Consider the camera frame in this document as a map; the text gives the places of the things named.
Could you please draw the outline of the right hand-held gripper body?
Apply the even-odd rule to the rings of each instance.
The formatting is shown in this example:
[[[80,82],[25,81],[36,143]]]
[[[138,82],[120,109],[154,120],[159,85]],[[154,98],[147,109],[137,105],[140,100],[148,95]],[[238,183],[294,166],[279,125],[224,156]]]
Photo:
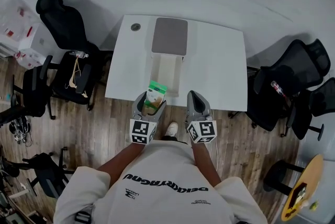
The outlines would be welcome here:
[[[194,144],[210,143],[217,137],[217,123],[211,110],[187,115],[185,126]]]

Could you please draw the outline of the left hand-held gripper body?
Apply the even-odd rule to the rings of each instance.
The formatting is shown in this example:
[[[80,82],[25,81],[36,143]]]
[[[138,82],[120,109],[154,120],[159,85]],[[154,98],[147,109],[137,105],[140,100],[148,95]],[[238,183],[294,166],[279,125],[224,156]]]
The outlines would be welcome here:
[[[157,115],[142,115],[139,112],[134,112],[130,118],[129,127],[131,143],[148,145],[157,131],[157,125]]]

